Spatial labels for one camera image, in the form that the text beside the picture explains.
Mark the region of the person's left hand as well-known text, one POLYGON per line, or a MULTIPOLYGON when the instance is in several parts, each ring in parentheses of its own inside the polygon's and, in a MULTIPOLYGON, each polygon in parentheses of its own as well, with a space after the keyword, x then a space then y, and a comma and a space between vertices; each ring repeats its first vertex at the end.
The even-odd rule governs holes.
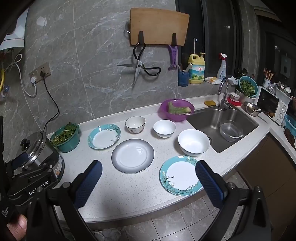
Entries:
POLYGON ((21 240, 26 236, 27 222, 27 218, 24 215, 20 214, 16 222, 7 224, 8 229, 16 240, 21 240))

